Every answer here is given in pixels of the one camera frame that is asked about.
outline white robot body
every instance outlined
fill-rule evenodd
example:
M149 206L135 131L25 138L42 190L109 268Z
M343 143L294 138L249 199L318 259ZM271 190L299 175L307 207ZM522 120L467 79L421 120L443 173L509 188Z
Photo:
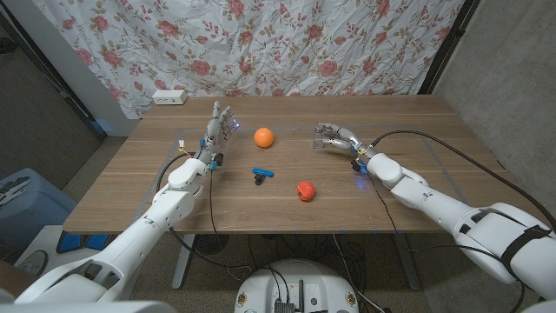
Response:
M276 284L271 270L257 270L240 287L235 298L235 313L286 312L275 310L278 289L281 290L281 302L285 303L286 288L289 292L289 303L293 304L295 309L300 308L302 298L301 306L304 312L359 312L354 289L348 281L322 264L309 260L288 259L271 263L270 268L279 272L288 286L286 287L281 277L275 273L278 280Z

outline orange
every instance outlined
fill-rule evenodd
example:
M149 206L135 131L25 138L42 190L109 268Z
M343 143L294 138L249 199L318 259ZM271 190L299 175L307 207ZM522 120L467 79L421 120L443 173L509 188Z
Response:
M260 128L255 133L255 143L261 148L269 147L275 140L275 136L268 128Z

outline wooden table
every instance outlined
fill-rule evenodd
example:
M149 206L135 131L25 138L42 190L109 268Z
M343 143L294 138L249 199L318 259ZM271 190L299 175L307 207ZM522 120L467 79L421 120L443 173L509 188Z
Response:
M351 169L348 152L312 149L319 122L348 127L365 143L390 130L421 130L436 136L511 178L441 97L222 97L190 98L184 105L154 106L69 215L64 230L77 234L114 234L125 230L150 204L161 166L179 152L198 149L215 100L232 106L241 124L224 151L224 164L213 174L213 211L219 233L368 233L394 231L369 179ZM275 134L269 149L258 148L260 127ZM431 187L472 206L510 203L545 220L522 196L444 147L412 135L385 138L377 150L423 175ZM169 172L178 166L171 167ZM273 178L255 186L254 167ZM209 179L192 214L175 226L181 233L211 233ZM307 180L316 196L304 203L295 193ZM380 183L396 228L437 232L424 214L397 202Z

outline power outlet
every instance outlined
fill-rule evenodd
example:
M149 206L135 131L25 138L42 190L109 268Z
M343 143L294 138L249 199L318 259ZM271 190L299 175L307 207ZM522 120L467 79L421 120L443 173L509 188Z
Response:
M153 95L155 104L183 104L187 98L185 90L157 90Z

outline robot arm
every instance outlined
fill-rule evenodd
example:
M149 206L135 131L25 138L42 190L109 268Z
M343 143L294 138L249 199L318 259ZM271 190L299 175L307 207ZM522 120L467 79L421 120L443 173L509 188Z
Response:
M200 181L222 164L225 142L239 124L229 107L215 103L204 144L156 193L151 207L116 240L94 256L51 270L34 282L15 304L95 303L119 299L141 262L166 230L186 218L202 193Z
M428 187L423 177L365 145L345 128L320 123L314 133L315 148L331 144L356 152L355 170L379 178L396 199L425 213L452 234L458 245L490 254L461 249L491 276L503 283L519 279L545 299L556 299L556 236L537 218L505 203L470 207Z

